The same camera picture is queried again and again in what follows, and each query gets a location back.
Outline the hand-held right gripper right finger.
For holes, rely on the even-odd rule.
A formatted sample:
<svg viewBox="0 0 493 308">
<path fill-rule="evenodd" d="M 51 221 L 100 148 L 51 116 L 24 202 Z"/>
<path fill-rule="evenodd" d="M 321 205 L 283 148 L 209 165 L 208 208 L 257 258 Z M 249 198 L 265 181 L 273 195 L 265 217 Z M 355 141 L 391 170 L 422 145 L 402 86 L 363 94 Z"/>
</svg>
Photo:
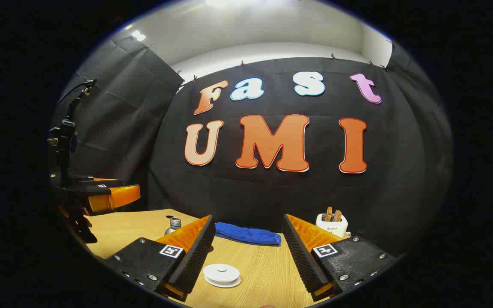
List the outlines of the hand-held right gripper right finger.
<svg viewBox="0 0 493 308">
<path fill-rule="evenodd" d="M 365 238 L 341 238 L 289 214 L 282 217 L 282 234 L 315 302 L 351 293 L 400 260 Z"/>
</svg>

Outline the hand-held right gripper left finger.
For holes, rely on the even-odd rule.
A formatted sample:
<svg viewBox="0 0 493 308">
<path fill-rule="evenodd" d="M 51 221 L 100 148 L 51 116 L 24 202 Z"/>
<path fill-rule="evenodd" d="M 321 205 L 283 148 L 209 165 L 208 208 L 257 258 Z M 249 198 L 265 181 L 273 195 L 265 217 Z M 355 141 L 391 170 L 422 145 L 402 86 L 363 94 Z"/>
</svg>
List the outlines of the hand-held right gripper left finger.
<svg viewBox="0 0 493 308">
<path fill-rule="evenodd" d="M 137 238 L 104 258 L 104 263 L 140 288 L 184 302 L 215 234 L 213 215 L 207 215 L 156 240 Z"/>
</svg>

